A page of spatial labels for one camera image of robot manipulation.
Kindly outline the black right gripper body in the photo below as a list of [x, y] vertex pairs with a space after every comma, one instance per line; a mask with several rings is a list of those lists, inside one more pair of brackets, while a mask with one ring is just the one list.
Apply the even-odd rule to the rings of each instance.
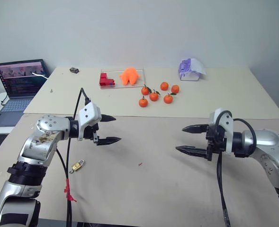
[[222, 126], [218, 127], [217, 134], [215, 133], [215, 126], [207, 126], [207, 160], [212, 160], [213, 153], [219, 154], [226, 150], [225, 130]]

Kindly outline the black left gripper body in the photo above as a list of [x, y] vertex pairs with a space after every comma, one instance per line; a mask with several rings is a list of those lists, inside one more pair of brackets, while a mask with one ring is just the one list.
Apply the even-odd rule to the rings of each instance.
[[93, 126], [87, 126], [84, 129], [84, 134], [83, 134], [83, 138], [86, 139], [90, 139], [92, 140], [94, 143], [98, 143], [99, 141], [99, 137], [97, 135], [97, 131], [99, 130], [99, 126], [98, 124], [94, 124]]

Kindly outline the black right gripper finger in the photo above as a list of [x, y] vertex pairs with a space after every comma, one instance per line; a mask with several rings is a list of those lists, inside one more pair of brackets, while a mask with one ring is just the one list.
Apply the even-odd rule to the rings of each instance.
[[177, 146], [175, 147], [179, 152], [187, 154], [189, 156], [194, 157], [202, 157], [204, 159], [207, 159], [207, 150], [203, 148], [196, 148], [194, 146]]
[[195, 124], [195, 125], [189, 125], [184, 127], [182, 131], [192, 133], [192, 134], [195, 133], [200, 134], [206, 132], [208, 127], [209, 127], [208, 124]]

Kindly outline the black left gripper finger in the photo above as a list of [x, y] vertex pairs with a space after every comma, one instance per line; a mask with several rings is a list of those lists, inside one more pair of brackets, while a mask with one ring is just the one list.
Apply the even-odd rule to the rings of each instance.
[[100, 122], [110, 122], [110, 121], [115, 121], [116, 118], [110, 115], [102, 114]]
[[104, 139], [98, 138], [96, 145], [97, 146], [110, 145], [110, 144], [116, 143], [120, 140], [121, 140], [121, 138], [118, 138], [118, 137], [106, 137]]

